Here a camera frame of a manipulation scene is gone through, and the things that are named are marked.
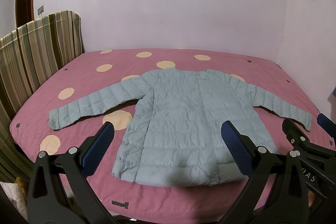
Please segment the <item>light blue puffer jacket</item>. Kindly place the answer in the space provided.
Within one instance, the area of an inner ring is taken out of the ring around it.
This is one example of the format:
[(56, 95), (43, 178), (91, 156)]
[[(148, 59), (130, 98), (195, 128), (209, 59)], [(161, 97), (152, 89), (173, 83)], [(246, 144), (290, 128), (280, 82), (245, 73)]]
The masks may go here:
[(276, 152), (257, 107), (311, 129), (310, 113), (220, 71), (155, 70), (105, 87), (49, 113), (60, 130), (135, 100), (112, 175), (141, 185), (213, 186), (244, 178), (221, 137), (230, 121), (256, 145)]

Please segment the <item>white knitted cloth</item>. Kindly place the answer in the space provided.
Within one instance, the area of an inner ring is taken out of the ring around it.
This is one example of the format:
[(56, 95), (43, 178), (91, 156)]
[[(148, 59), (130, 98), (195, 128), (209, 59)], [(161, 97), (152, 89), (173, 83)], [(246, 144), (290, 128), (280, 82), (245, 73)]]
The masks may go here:
[(27, 220), (27, 201), (22, 187), (17, 183), (1, 182), (1, 188), (21, 216)]

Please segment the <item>pink polka dot bed sheet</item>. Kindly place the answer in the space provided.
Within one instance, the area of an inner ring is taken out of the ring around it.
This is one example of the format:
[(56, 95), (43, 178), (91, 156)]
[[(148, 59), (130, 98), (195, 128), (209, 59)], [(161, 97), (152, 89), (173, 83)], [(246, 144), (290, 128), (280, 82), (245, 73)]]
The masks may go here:
[(217, 221), (244, 184), (222, 137), (230, 121), (256, 145), (285, 154), (285, 118), (335, 149), (318, 109), (276, 63), (193, 50), (80, 55), (21, 107), (10, 132), (31, 160), (65, 153), (104, 122), (115, 136), (90, 186), (117, 214), (157, 223)]

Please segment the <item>dark wooden door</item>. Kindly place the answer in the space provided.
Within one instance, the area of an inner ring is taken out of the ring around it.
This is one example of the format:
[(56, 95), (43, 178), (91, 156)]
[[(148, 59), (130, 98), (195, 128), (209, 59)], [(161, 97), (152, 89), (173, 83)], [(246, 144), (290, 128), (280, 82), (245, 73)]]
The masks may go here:
[(15, 0), (15, 21), (20, 27), (34, 20), (34, 0)]

